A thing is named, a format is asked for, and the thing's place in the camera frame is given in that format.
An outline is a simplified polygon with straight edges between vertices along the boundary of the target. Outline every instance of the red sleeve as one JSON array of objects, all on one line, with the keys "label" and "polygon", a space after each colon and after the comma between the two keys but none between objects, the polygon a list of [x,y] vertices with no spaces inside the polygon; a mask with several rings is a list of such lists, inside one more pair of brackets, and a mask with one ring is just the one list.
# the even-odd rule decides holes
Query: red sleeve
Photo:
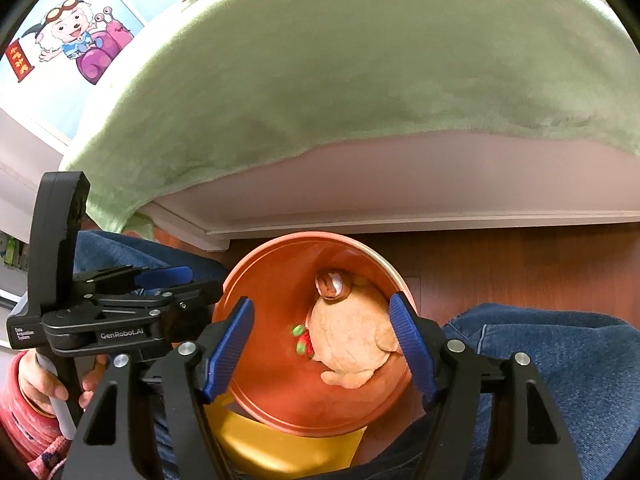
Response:
[{"label": "red sleeve", "polygon": [[60,435],[57,419],[37,413],[22,396],[18,364],[24,354],[14,358],[0,390],[0,423],[36,476],[46,478],[65,457],[69,442]]}]

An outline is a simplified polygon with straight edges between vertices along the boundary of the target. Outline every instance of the bed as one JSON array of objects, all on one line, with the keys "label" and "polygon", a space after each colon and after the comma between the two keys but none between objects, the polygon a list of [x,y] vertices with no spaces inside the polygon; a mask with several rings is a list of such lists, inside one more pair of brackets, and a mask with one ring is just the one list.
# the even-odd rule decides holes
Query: bed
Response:
[{"label": "bed", "polygon": [[639,221],[639,124],[601,0],[188,0],[113,61],[61,169],[102,228],[204,250]]}]

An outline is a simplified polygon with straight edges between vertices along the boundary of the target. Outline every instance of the blue gripper pad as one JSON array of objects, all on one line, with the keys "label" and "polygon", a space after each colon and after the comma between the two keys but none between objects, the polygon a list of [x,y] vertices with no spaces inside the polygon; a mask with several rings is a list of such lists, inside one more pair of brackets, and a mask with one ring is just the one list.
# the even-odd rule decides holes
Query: blue gripper pad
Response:
[{"label": "blue gripper pad", "polygon": [[191,267],[161,267],[140,272],[135,282],[138,288],[155,290],[156,288],[169,288],[171,286],[184,285],[193,279]]},{"label": "blue gripper pad", "polygon": [[207,381],[202,393],[209,402],[226,392],[244,345],[254,328],[254,302],[248,298],[241,298],[241,301],[231,316],[222,322],[228,323],[228,328],[207,364]]},{"label": "blue gripper pad", "polygon": [[416,389],[432,398],[437,391],[434,362],[416,326],[420,318],[408,300],[398,293],[389,301],[389,318]]}]

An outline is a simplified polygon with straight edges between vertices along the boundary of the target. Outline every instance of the bucket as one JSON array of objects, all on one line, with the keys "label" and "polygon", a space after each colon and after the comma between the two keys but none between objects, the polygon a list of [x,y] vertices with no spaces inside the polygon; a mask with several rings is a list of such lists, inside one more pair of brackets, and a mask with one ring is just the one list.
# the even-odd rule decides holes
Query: bucket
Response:
[{"label": "bucket", "polygon": [[382,256],[346,236],[303,232],[271,240],[231,271],[214,321],[225,319],[241,296],[254,302],[254,329],[229,384],[253,418],[286,433],[326,437],[372,423],[401,397],[411,381],[406,361],[391,354],[363,386],[347,390],[322,382],[328,370],[296,353],[293,327],[304,324],[318,294],[320,270],[344,270],[369,280],[387,299],[402,291],[400,274]]}]

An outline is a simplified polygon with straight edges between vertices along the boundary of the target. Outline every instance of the green blanket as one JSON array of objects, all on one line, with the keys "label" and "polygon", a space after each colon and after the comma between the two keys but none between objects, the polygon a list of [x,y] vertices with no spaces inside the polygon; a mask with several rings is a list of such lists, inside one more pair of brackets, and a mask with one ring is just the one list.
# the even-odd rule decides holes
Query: green blanket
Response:
[{"label": "green blanket", "polygon": [[598,0],[190,0],[114,60],[62,169],[120,231],[330,142],[482,129],[638,154],[639,124],[640,57]]}]

